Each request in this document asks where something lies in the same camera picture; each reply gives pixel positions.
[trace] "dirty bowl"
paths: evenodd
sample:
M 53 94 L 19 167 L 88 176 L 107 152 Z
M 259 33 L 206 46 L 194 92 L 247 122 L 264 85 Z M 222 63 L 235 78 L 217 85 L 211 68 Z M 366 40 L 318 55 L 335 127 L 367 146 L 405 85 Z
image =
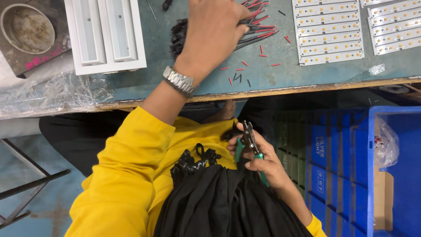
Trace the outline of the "dirty bowl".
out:
M 38 9 L 12 4 L 1 13 L 0 28 L 6 40 L 27 54 L 42 54 L 54 44 L 53 24 Z

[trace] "black wire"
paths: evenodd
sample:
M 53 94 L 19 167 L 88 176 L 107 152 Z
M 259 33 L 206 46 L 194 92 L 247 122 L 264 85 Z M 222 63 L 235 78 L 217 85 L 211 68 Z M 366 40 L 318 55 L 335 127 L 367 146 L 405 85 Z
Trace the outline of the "black wire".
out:
M 270 38 L 270 37 L 274 36 L 275 34 L 277 34 L 278 32 L 279 32 L 279 30 L 278 30 L 277 32 L 273 33 L 272 35 L 270 35 L 269 37 L 260 37 L 260 38 L 258 38 L 258 39 L 255 39 L 255 40 L 252 40 L 252 41 L 250 41 L 250 42 L 247 42 L 247 43 L 244 43 L 244 44 L 242 44 L 242 45 L 239 45 L 239 46 L 237 46 L 237 47 L 235 48 L 235 50 L 234 50 L 234 51 L 239 50 L 240 48 L 246 47 L 247 45 L 250 45 L 250 44 L 253 44 L 253 43 L 259 42 L 259 41 L 261 41 L 261 40 L 268 39 L 268 38 Z

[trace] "led strip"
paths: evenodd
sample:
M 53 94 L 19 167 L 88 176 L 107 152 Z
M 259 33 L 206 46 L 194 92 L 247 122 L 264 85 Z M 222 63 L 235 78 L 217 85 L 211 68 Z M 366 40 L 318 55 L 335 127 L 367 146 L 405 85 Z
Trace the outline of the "led strip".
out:
M 368 9 L 375 55 L 421 46 L 421 0 Z
M 358 1 L 292 0 L 292 4 L 301 66 L 364 57 Z

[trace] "black metal frame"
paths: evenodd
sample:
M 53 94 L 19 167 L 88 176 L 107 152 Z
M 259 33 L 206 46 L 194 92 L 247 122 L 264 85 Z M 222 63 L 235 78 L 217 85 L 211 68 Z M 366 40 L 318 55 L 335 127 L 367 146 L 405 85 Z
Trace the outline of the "black metal frame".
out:
M 13 196 L 15 194 L 24 192 L 28 189 L 35 188 L 28 197 L 26 197 L 23 202 L 7 217 L 4 218 L 0 215 L 0 229 L 5 228 L 31 214 L 29 210 L 26 210 L 22 215 L 19 213 L 34 199 L 34 197 L 48 184 L 48 182 L 55 180 L 59 177 L 65 176 L 70 173 L 70 170 L 63 170 L 56 174 L 50 175 L 47 171 L 45 171 L 41 166 L 39 166 L 35 161 L 29 158 L 25 153 L 23 153 L 19 148 L 17 148 L 13 143 L 11 143 L 7 139 L 1 139 L 1 142 L 6 146 L 9 151 L 16 156 L 20 161 L 26 164 L 29 168 L 33 169 L 37 174 L 39 174 L 42 178 L 35 180 L 33 182 L 21 185 L 19 187 L 4 191 L 0 193 L 0 200 Z

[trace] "floor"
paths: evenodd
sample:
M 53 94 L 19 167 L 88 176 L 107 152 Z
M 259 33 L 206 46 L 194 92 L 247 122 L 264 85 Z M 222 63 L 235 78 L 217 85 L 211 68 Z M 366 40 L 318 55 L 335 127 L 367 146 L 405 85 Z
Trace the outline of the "floor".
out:
M 65 160 L 42 135 L 11 138 L 10 141 L 50 174 L 70 169 L 71 173 L 51 181 L 25 210 L 31 215 L 0 230 L 1 237 L 62 237 L 72 220 L 69 209 L 82 192 L 85 177 Z M 40 177 L 0 144 L 0 191 L 23 185 Z M 31 190 L 0 201 L 0 215 L 6 217 Z

